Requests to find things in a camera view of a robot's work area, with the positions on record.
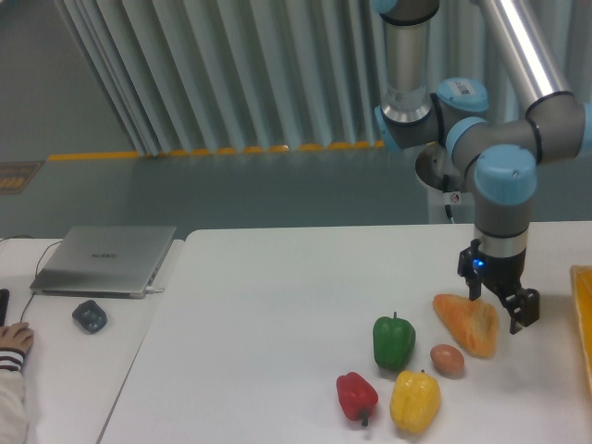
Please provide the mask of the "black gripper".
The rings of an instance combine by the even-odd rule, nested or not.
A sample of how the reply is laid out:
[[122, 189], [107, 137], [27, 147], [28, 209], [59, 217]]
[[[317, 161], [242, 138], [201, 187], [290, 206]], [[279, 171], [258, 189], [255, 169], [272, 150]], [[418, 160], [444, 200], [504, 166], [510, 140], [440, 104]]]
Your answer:
[[457, 273], [465, 279], [470, 301], [480, 298], [482, 286], [499, 298], [511, 319], [510, 333], [516, 334], [539, 319], [539, 292], [521, 284], [526, 249], [513, 256], [497, 257], [480, 247], [481, 241], [473, 239], [460, 252]]

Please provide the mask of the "white sleeved forearm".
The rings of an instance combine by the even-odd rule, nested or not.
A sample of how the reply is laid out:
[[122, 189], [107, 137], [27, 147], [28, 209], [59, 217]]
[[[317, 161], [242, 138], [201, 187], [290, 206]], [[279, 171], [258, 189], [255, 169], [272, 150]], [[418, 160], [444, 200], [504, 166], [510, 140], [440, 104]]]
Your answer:
[[24, 353], [1, 349], [1, 442], [24, 443], [28, 419], [24, 407]]

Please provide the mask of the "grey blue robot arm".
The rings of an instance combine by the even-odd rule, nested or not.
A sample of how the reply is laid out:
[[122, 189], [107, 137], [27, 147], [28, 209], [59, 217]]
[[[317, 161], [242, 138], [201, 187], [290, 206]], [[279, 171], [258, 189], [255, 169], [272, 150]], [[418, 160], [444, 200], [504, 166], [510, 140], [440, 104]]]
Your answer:
[[435, 142], [475, 201], [475, 234], [458, 273], [471, 300], [482, 289], [508, 312], [511, 333], [539, 318], [539, 294], [521, 283], [538, 166], [591, 151], [591, 107], [574, 98], [525, 1], [482, 1], [479, 9], [499, 49], [521, 119], [486, 121], [487, 91], [477, 81], [426, 87], [429, 22], [436, 1], [375, 1], [385, 26], [387, 91], [376, 123], [392, 151]]

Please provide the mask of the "person's hand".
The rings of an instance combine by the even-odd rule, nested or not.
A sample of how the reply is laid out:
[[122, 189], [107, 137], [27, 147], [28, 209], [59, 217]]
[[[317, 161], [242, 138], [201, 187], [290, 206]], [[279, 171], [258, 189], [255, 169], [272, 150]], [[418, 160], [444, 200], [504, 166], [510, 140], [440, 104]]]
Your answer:
[[2, 351], [19, 352], [26, 355], [34, 342], [34, 330], [28, 322], [1, 326], [0, 347]]

